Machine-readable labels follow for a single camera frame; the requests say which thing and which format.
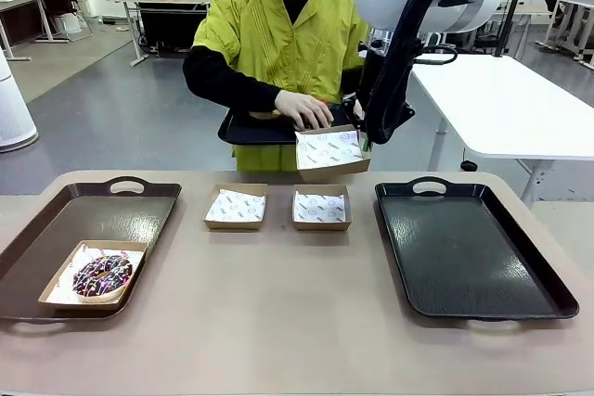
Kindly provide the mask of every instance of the hand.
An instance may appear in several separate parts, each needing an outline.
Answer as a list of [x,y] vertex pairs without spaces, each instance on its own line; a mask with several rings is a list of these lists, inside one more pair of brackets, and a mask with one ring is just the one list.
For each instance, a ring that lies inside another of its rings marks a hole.
[[275,100],[275,107],[281,115],[292,118],[299,131],[305,130],[306,123],[317,130],[330,127],[330,123],[334,121],[326,104],[310,95],[282,90]]

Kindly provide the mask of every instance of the workbench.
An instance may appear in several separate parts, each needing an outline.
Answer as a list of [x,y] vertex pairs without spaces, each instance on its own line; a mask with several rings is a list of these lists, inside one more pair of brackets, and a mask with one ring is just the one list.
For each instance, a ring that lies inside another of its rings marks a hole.
[[[128,21],[128,27],[130,29],[130,33],[132,34],[132,43],[134,45],[134,50],[136,51],[136,59],[130,62],[130,67],[135,67],[143,60],[147,59],[149,55],[144,53],[138,44],[138,35],[136,33],[136,26],[132,21],[132,17],[130,16],[130,7],[128,4],[134,4],[135,8],[138,9],[138,4],[154,4],[154,5],[191,5],[194,6],[194,9],[197,6],[206,6],[207,11],[211,0],[108,0],[108,2],[115,2],[121,3],[123,5],[123,9],[126,13],[126,20]],[[187,14],[187,10],[175,10],[175,9],[168,9],[166,11],[162,11],[163,13],[167,14]]]
[[[45,15],[44,4],[42,0],[0,0],[0,12],[7,11],[12,8],[16,8],[17,6],[26,5],[32,2],[36,2],[37,6],[39,7],[39,15],[41,16],[41,22],[44,26],[45,38],[43,39],[35,39],[35,42],[38,43],[46,43],[46,44],[65,44],[68,41],[64,39],[54,39],[52,31],[49,28],[49,22],[47,21],[47,16]],[[10,42],[8,41],[8,36],[6,36],[6,31],[4,29],[4,25],[2,24],[2,19],[0,19],[0,38],[2,38],[2,43],[4,45],[4,49],[6,51],[6,60],[9,61],[28,61],[31,60],[30,57],[15,57],[12,53],[12,48],[10,47]]]
[[527,205],[539,198],[555,160],[594,160],[594,109],[512,57],[459,55],[412,72],[442,115],[429,171],[439,170],[449,127],[480,157],[518,160],[530,173]]
[[[557,322],[440,321],[407,304],[378,226],[374,185],[423,172],[343,177],[347,233],[298,233],[293,176],[72,172],[0,232],[0,249],[65,185],[132,174],[183,188],[127,308],[105,322],[0,323],[0,389],[64,395],[248,393],[535,394],[594,388],[594,289],[499,178],[488,185],[580,303]],[[209,232],[215,183],[266,182],[260,232]]]

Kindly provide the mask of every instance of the white table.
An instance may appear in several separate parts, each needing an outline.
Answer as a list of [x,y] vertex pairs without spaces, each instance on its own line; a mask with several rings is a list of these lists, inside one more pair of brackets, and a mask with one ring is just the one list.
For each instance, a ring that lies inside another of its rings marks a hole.
[[[49,22],[47,21],[47,16],[45,15],[44,4],[42,0],[0,0],[0,12],[7,11],[9,9],[15,8],[17,6],[29,4],[31,2],[37,2],[39,6],[39,14],[41,15],[41,21],[44,25],[44,32],[45,32],[45,39],[35,39],[35,42],[39,43],[47,43],[47,44],[63,44],[67,43],[66,40],[61,39],[54,39],[51,30],[49,29]],[[8,41],[8,37],[6,36],[6,32],[4,30],[4,25],[2,20],[0,19],[0,37],[2,37],[2,43],[4,44],[4,49],[6,51],[7,58],[6,60],[31,60],[30,57],[15,57],[12,53],[12,48],[10,48],[10,42]]]
[[[449,58],[429,55],[430,58]],[[522,200],[537,191],[554,160],[594,160],[594,109],[511,57],[460,55],[413,73],[442,114],[429,171],[437,171],[451,126],[486,158],[537,160]]]
[[[132,34],[132,43],[134,45],[134,50],[136,51],[136,59],[133,60],[132,62],[130,62],[130,67],[135,67],[143,60],[146,60],[149,57],[149,55],[146,53],[143,53],[142,50],[140,49],[140,45],[138,44],[138,36],[136,35],[136,31],[135,31],[136,27],[132,21],[132,17],[130,16],[130,7],[128,6],[129,3],[136,5],[136,8],[138,8],[139,3],[169,4],[169,5],[175,5],[175,4],[193,5],[194,8],[196,8],[198,6],[206,5],[207,11],[211,4],[211,0],[108,0],[108,2],[115,2],[117,4],[119,4],[119,3],[123,4],[123,9],[126,13],[126,19],[128,20],[128,27],[130,28],[130,33]],[[178,10],[174,10],[174,9],[162,10],[161,12],[167,13],[167,14],[178,14],[178,13],[187,14],[188,13],[187,10],[178,11]]]

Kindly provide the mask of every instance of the green object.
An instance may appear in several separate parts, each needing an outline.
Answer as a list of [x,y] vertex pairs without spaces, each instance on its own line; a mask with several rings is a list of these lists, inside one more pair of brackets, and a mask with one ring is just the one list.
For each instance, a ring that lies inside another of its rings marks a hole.
[[[282,0],[212,0],[194,46],[259,81],[340,103],[342,71],[363,64],[367,34],[354,0],[309,0],[294,24]],[[234,155],[239,171],[296,169],[294,147],[235,147]]]

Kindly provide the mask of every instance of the brown cardboard box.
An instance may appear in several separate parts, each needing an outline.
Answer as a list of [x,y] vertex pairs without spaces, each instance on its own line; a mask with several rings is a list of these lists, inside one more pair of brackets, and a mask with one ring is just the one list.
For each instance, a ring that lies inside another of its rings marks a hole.
[[61,277],[62,273],[66,270],[66,268],[71,263],[72,259],[76,252],[83,246],[86,245],[88,248],[91,249],[111,249],[111,250],[132,250],[136,252],[142,252],[142,258],[140,260],[140,264],[145,261],[145,255],[147,253],[147,244],[146,243],[137,243],[135,241],[108,241],[108,240],[83,240],[81,241],[76,248],[72,250],[71,255],[68,256],[68,259],[62,263],[58,271],[54,274],[52,279],[49,281],[47,286],[45,287],[44,291],[39,296],[38,301],[44,305],[51,306],[57,310],[80,310],[80,309],[92,309],[92,310],[117,310],[121,305],[122,302],[125,301],[123,298],[127,292],[130,291],[130,284],[134,283],[136,273],[138,271],[138,267],[134,268],[132,272],[132,277],[127,284],[125,284],[125,290],[123,294],[116,300],[116,301],[106,301],[102,303],[54,303],[47,301],[50,293],[54,289],[54,285],[58,282],[59,278]]
[[209,200],[206,213],[204,214],[204,223],[209,229],[239,229],[239,230],[251,230],[257,231],[264,222],[264,215],[262,220],[259,222],[211,222],[206,220],[206,214],[210,210],[211,206],[216,201],[221,189],[232,190],[234,192],[240,192],[242,194],[254,195],[255,197],[266,197],[266,185],[245,185],[241,183],[232,183],[227,185],[214,185],[211,199]]
[[[296,222],[294,218],[295,194],[300,195],[325,195],[331,197],[344,196],[344,210],[346,221],[339,223],[304,223]],[[346,231],[353,222],[351,214],[351,201],[346,185],[296,185],[293,190],[293,204],[291,206],[291,219],[293,226],[298,231]]]
[[[302,134],[332,134],[338,132],[349,132],[352,130],[355,130],[355,127],[352,125],[339,125],[337,127],[330,127],[329,129],[309,130],[302,132]],[[361,153],[363,155],[363,159],[361,161],[350,162],[348,164],[341,164],[338,166],[320,167],[317,169],[301,169],[299,170],[299,174],[305,181],[315,181],[334,178],[349,173],[367,172],[369,170],[369,164],[371,163],[371,151],[363,150],[363,145],[366,140],[367,136],[359,132],[359,146],[361,147]]]

